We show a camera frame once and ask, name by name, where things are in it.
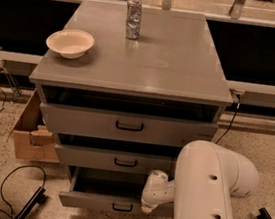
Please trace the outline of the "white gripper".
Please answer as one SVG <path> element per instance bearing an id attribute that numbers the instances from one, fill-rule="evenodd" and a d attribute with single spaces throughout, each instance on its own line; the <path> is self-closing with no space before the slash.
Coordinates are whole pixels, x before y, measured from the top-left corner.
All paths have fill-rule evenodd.
<path id="1" fill-rule="evenodd" d="M 141 211 L 150 214 L 159 205 L 173 202 L 174 189 L 175 183 L 166 173 L 157 169 L 151 171 L 141 194 Z"/>

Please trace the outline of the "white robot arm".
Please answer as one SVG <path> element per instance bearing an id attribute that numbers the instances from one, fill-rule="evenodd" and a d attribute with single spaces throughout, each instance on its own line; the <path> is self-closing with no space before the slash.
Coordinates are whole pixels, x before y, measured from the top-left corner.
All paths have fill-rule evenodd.
<path id="1" fill-rule="evenodd" d="M 142 211 L 172 203 L 174 219 L 233 219 L 231 198 L 248 197 L 258 186 L 253 162 L 220 145 L 193 141 L 180 151 L 174 179 L 150 172 L 141 194 Z"/>

